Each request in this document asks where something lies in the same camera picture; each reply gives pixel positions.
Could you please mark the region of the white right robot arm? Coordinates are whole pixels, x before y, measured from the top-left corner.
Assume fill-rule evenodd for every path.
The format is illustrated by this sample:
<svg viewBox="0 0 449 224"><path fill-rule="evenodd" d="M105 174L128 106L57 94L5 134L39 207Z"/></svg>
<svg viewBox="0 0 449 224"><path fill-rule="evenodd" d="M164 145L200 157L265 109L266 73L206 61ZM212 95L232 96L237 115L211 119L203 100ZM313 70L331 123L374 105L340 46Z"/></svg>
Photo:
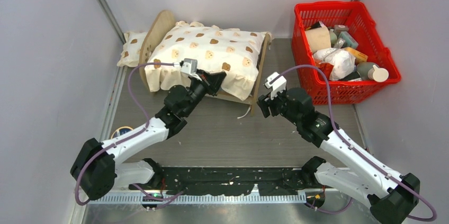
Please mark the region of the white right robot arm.
<svg viewBox="0 0 449 224"><path fill-rule="evenodd" d="M369 208L380 223L402 223L418 203L410 193L420 190L420 180L402 175L365 151L330 117L315 110L311 97L302 88L261 95L257 104L263 116L281 115L297 128L299 135L333 155L350 171L341 171L317 156L304 166L302 180L309 187L318 184L338 189Z"/></svg>

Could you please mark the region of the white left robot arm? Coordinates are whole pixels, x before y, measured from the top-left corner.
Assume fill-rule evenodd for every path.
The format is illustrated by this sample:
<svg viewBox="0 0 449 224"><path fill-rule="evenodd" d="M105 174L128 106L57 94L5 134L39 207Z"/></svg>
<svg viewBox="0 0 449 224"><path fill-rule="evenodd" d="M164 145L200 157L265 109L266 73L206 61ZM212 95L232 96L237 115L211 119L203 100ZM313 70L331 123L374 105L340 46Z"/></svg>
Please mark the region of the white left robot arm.
<svg viewBox="0 0 449 224"><path fill-rule="evenodd" d="M216 95L226 73L209 74L198 70L191 76L189 87L175 85L164 99L163 108L145 124L119 137L99 142L87 140L70 174L90 200L105 196L111 189L144 184L150 189L162 183L152 160L127 163L127 159L141 150L178 134L187 124L185 118L206 95Z"/></svg>

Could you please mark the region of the large bear print cushion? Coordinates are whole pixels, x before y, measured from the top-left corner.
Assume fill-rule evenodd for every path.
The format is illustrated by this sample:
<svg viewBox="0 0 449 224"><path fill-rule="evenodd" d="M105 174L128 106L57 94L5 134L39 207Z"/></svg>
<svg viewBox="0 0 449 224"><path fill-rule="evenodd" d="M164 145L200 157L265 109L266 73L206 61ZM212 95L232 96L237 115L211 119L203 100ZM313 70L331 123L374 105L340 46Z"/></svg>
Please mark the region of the large bear print cushion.
<svg viewBox="0 0 449 224"><path fill-rule="evenodd" d="M269 32L220 29L201 24L176 25L155 47L145 67L151 92L169 90L174 85L190 85L190 79L170 63L186 58L197 60L197 67L208 73L225 72L221 89L245 100L258 77L258 60L264 39Z"/></svg>

